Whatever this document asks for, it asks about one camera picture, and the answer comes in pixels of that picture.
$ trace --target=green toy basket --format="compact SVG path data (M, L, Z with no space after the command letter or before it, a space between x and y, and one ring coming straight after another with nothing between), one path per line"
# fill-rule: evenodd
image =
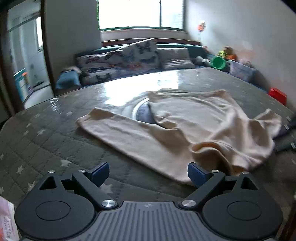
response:
M212 59L212 67L214 69L223 70L226 67L226 61L219 56L216 56Z

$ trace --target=teal sofa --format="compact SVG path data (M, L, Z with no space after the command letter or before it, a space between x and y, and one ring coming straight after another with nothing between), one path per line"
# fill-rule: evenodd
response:
M75 63L77 65L77 58L80 56L107 53L110 51L117 50L118 48L120 48L122 46L127 46L127 45L116 45L116 46L110 46L110 47L103 47L103 48L92 50L92 51L77 53L74 56ZM170 43L157 43L157 46L159 48L183 48L183 47L185 47L188 49L189 55L191 58L195 58L197 56L202 56L203 58L207 58L207 52L205 51L205 48L203 46L188 45L188 44L170 44ZM145 72L142 74L160 72L160 71L163 71L163 70L153 69L149 72ZM59 79L56 83L55 91L57 94L63 94L68 91L72 91L72 90L79 89L82 87L86 87L86 86L81 85L78 73L72 70L72 71L67 71L67 72L61 73L61 75L59 76Z

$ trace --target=red box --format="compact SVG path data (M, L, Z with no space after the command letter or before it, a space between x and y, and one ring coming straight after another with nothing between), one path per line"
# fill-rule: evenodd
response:
M281 92L277 88L271 88L268 95L270 95L272 98L275 98L277 101L281 102L283 105L286 105L287 103L287 95Z

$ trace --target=window pane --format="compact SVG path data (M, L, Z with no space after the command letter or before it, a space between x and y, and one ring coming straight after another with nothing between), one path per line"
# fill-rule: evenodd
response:
M161 0L161 26L183 28L183 0Z
M42 31L41 31L41 17L36 18L36 28L37 28L38 48L40 49L43 46Z
M159 0L99 0L100 28L159 27Z

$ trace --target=silver bolt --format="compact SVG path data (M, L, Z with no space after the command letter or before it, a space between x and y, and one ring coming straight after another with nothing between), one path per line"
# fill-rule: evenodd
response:
M181 204L184 207L194 207L196 205L196 202L193 201L193 200L184 200L184 201L181 202Z
M113 207L116 205L116 202L114 200L107 199L107 200L102 201L101 204L104 207Z

